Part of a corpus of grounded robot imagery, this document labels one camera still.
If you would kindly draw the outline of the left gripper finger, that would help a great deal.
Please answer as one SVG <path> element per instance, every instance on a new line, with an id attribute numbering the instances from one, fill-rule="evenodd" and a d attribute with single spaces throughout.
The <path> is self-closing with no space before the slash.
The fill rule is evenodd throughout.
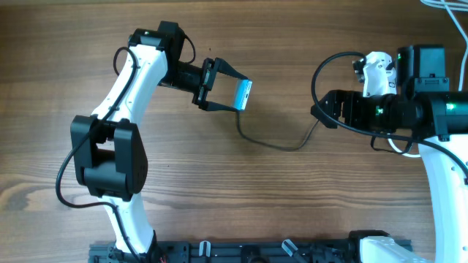
<path id="1" fill-rule="evenodd" d="M 214 69 L 216 72 L 220 72 L 224 75 L 231 76 L 237 78 L 239 80 L 248 80 L 248 77 L 241 74 L 237 70 L 235 70 L 231 65 L 229 65 L 224 59 L 222 58 L 215 58 L 215 65 Z"/>
<path id="2" fill-rule="evenodd" d="M 205 110 L 205 111 L 208 111 L 208 112 L 213 112 L 213 111 L 238 112 L 238 109 L 236 109 L 236 108 L 234 108 L 234 107 L 227 106 L 227 105 L 223 105 L 223 104 L 219 104 L 219 103 L 216 103 L 216 102 L 210 102 L 210 101 L 204 101 L 204 102 L 202 102 L 202 103 L 199 105 L 199 108 L 200 108 L 201 110 Z"/>

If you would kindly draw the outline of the blue screen smartphone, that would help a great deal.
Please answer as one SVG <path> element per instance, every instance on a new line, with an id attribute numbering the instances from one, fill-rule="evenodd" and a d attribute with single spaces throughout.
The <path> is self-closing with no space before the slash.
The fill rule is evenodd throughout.
<path id="1" fill-rule="evenodd" d="M 244 111 L 252 88 L 251 80 L 238 80 L 235 87 L 233 107 L 238 111 Z"/>

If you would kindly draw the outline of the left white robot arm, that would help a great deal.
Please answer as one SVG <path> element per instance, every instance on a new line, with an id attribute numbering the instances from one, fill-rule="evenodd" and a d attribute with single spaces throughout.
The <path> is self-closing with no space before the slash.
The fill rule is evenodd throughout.
<path id="1" fill-rule="evenodd" d="M 143 205 L 141 191 L 148 159 L 139 126 L 158 86 L 185 91 L 208 112 L 242 112 L 251 80 L 224 59 L 207 58 L 202 66 L 181 61 L 188 36 L 175 22 L 157 30 L 139 28 L 123 51 L 127 60 L 109 94 L 89 116 L 70 126 L 72 150 L 64 160 L 75 168 L 77 182 L 106 209 L 116 241 L 92 248 L 91 262 L 167 262 Z"/>

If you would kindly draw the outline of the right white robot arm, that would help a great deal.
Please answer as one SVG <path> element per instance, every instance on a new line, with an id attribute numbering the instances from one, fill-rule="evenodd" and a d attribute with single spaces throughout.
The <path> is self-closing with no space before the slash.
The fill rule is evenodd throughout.
<path id="1" fill-rule="evenodd" d="M 418 147 L 429 181 L 437 262 L 467 260 L 467 95 L 452 91 L 440 45 L 353 53 L 361 91 L 329 91 L 312 115 L 326 127 Z"/>

